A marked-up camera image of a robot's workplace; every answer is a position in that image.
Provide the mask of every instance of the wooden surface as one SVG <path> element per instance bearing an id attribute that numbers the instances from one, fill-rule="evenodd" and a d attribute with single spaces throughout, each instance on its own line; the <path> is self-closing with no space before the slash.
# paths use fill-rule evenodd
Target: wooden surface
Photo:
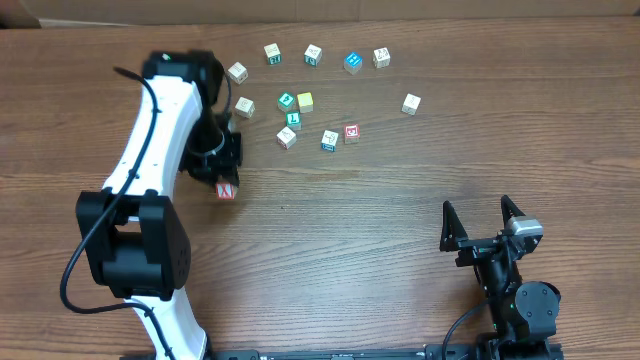
<path id="1" fill-rule="evenodd" d="M 278 42 L 284 63 L 266 65 Z M 321 65 L 303 63 L 309 43 Z M 0 358 L 115 359 L 151 350 L 132 312 L 81 316 L 58 298 L 80 235 L 74 205 L 126 144 L 151 50 L 212 49 L 249 79 L 234 202 L 186 175 L 175 205 L 191 238 L 187 283 L 216 349 L 311 350 L 439 343 L 482 293 L 438 252 L 451 200 L 470 236 L 501 228 L 511 195 L 545 237 L 519 263 L 563 294 L 568 359 L 640 351 L 640 22 L 634 18 L 230 25 L 0 32 Z M 374 70 L 386 46 L 391 66 Z M 359 52 L 355 76 L 343 58 Z M 283 91 L 311 91 L 298 142 L 275 142 Z M 400 112 L 407 93 L 416 116 Z M 320 149 L 359 123 L 357 145 Z M 82 258 L 79 305 L 109 304 Z M 488 331 L 487 313 L 455 342 Z"/>

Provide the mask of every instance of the cube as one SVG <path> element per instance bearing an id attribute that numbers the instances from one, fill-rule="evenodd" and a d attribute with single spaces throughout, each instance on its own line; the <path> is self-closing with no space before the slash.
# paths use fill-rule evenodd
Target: cube
<path id="1" fill-rule="evenodd" d="M 283 93 L 278 98 L 278 109 L 288 112 L 293 110 L 293 107 L 296 105 L 296 98 L 289 93 Z"/>
<path id="2" fill-rule="evenodd" d="M 300 113 L 297 111 L 287 113 L 287 127 L 291 130 L 302 130 L 302 122 L 300 121 Z"/>
<path id="3" fill-rule="evenodd" d="M 265 46 L 264 52 L 267 53 L 267 62 L 269 63 L 269 65 L 279 64 L 282 61 L 282 56 L 280 55 L 278 44 L 273 43 L 271 45 Z"/>
<path id="4" fill-rule="evenodd" d="M 298 106 L 301 113 L 308 113 L 313 111 L 313 98 L 311 93 L 298 94 Z"/>
<path id="5" fill-rule="evenodd" d="M 240 63 L 235 63 L 229 68 L 229 77 L 238 85 L 247 80 L 247 76 L 249 76 L 247 69 Z"/>
<path id="6" fill-rule="evenodd" d="M 329 151 L 336 151 L 336 144 L 338 143 L 338 133 L 325 130 L 324 136 L 322 136 L 322 149 Z"/>
<path id="7" fill-rule="evenodd" d="M 227 182 L 216 183 L 216 193 L 220 200 L 233 200 L 238 194 L 238 188 Z"/>
<path id="8" fill-rule="evenodd" d="M 404 99 L 404 105 L 402 105 L 402 112 L 409 115 L 415 115 L 416 110 L 418 110 L 418 105 L 420 105 L 420 98 L 415 95 L 407 94 L 407 98 Z"/>
<path id="9" fill-rule="evenodd" d="M 360 127 L 358 124 L 344 126 L 344 143 L 355 144 L 360 142 Z"/>
<path id="10" fill-rule="evenodd" d="M 236 112 L 238 115 L 249 119 L 255 109 L 256 107 L 253 105 L 253 101 L 243 98 L 242 96 L 238 99 L 238 103 L 236 104 Z"/>
<path id="11" fill-rule="evenodd" d="M 387 48 L 373 51 L 373 64 L 376 66 L 376 69 L 389 66 L 389 63 L 391 63 L 391 54 L 389 54 Z"/>
<path id="12" fill-rule="evenodd" d="M 344 59 L 344 68 L 355 75 L 362 68 L 362 57 L 354 52 Z"/>
<path id="13" fill-rule="evenodd" d="M 289 149 L 296 143 L 296 133 L 288 127 L 285 127 L 280 130 L 278 135 L 276 135 L 276 140 L 278 141 L 278 144 L 282 145 L 282 147 Z"/>
<path id="14" fill-rule="evenodd" d="M 318 66 L 321 58 L 322 49 L 313 44 L 310 44 L 307 51 L 304 52 L 304 62 L 311 66 Z"/>

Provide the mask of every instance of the small cube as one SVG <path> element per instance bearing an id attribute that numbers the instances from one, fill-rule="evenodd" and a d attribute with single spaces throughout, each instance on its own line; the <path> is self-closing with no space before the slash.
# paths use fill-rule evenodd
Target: small cube
<path id="1" fill-rule="evenodd" d="M 282 147 L 289 149 L 296 143 L 296 133 L 288 127 L 285 127 L 280 130 L 278 135 L 276 135 L 276 140 L 278 141 L 278 144 L 282 145 Z"/>
<path id="2" fill-rule="evenodd" d="M 336 151 L 336 144 L 338 143 L 338 133 L 325 130 L 324 136 L 322 136 L 322 149 L 329 151 Z"/>
<path id="3" fill-rule="evenodd" d="M 344 143 L 355 144 L 360 142 L 360 127 L 358 124 L 344 126 Z"/>
<path id="4" fill-rule="evenodd" d="M 362 68 L 362 57 L 354 52 L 344 59 L 344 68 L 355 75 Z"/>
<path id="5" fill-rule="evenodd" d="M 296 105 L 296 98 L 289 93 L 283 93 L 278 98 L 278 109 L 288 112 L 293 110 L 293 107 Z"/>
<path id="6" fill-rule="evenodd" d="M 287 113 L 287 127 L 291 130 L 302 130 L 302 122 L 300 121 L 300 113 L 293 111 Z"/>
<path id="7" fill-rule="evenodd" d="M 267 53 L 267 62 L 269 63 L 269 65 L 279 64 L 282 61 L 282 56 L 280 55 L 278 44 L 273 43 L 271 45 L 265 46 L 264 52 Z"/>
<path id="8" fill-rule="evenodd" d="M 238 194 L 238 188 L 227 182 L 218 182 L 216 183 L 216 193 L 220 200 L 233 200 Z"/>
<path id="9" fill-rule="evenodd" d="M 304 62 L 311 66 L 318 66 L 320 59 L 322 58 L 322 49 L 311 44 L 304 52 Z"/>
<path id="10" fill-rule="evenodd" d="M 416 110 L 418 110 L 418 105 L 420 105 L 420 98 L 415 95 L 407 94 L 407 98 L 404 99 L 404 104 L 402 105 L 402 112 L 409 115 L 415 115 Z"/>
<path id="11" fill-rule="evenodd" d="M 240 63 L 235 63 L 232 67 L 229 68 L 229 77 L 238 85 L 247 80 L 247 76 L 249 76 L 249 74 L 247 73 L 247 68 L 242 66 L 242 64 Z"/>
<path id="12" fill-rule="evenodd" d="M 313 111 L 313 98 L 311 93 L 298 94 L 298 106 L 301 113 L 308 113 Z"/>
<path id="13" fill-rule="evenodd" d="M 373 51 L 373 64 L 376 66 L 376 69 L 389 66 L 389 63 L 391 63 L 391 54 L 389 54 L 387 48 Z"/>
<path id="14" fill-rule="evenodd" d="M 253 101 L 243 98 L 242 96 L 238 99 L 238 103 L 236 104 L 236 112 L 238 115 L 249 119 L 255 109 L 256 107 L 253 105 Z"/>

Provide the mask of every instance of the yellow cube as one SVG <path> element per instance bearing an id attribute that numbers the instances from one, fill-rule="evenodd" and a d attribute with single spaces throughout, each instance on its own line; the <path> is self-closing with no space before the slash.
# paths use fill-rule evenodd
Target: yellow cube
<path id="1" fill-rule="evenodd" d="M 313 98 L 311 97 L 311 93 L 298 94 L 298 106 L 300 106 L 301 113 L 313 111 Z"/>

